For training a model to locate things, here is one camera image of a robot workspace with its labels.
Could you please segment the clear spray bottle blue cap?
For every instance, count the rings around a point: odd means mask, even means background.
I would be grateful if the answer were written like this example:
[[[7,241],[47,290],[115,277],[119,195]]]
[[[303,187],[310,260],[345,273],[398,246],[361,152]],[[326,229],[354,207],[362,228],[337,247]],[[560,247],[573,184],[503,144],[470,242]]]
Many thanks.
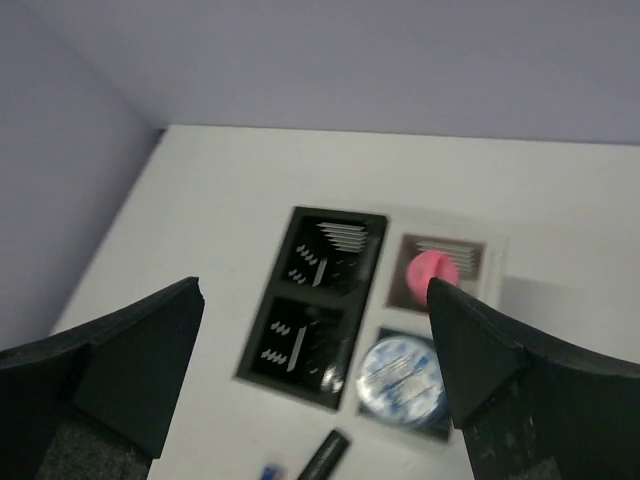
[[[266,465],[259,477],[259,480],[284,480],[286,476],[286,470],[277,464]]]

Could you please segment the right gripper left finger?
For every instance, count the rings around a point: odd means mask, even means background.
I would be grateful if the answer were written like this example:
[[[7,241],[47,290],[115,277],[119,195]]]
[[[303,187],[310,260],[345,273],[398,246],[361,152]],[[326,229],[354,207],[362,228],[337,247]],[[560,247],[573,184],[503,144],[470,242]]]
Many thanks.
[[[1,353],[4,479],[145,479],[169,432],[205,301],[187,277]]]

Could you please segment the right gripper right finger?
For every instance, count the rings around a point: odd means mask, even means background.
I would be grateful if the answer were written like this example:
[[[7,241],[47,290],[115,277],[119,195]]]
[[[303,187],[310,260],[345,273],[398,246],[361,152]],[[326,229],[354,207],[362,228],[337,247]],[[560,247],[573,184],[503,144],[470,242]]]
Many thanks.
[[[551,336],[498,311],[514,375],[457,429],[477,479],[636,479],[639,367]]]

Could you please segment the pink cylindrical tube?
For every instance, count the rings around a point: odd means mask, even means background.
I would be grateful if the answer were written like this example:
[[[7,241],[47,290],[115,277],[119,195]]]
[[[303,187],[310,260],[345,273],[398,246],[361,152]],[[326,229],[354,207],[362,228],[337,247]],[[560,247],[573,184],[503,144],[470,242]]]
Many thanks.
[[[405,282],[411,297],[418,305],[427,306],[428,286],[434,278],[454,286],[459,284],[459,270],[454,260],[446,253],[427,250],[409,262],[405,272]]]

